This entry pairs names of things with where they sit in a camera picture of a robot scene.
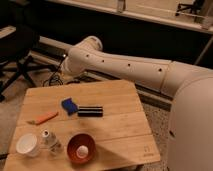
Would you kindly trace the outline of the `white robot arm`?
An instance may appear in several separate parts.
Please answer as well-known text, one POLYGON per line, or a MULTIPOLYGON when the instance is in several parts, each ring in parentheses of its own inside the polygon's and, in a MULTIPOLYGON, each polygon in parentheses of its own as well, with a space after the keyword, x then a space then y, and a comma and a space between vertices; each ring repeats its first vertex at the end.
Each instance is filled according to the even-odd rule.
POLYGON ((101 40, 88 36, 69 47, 61 70, 72 76, 101 72, 171 97, 167 168, 213 171, 213 69, 105 53, 101 40))

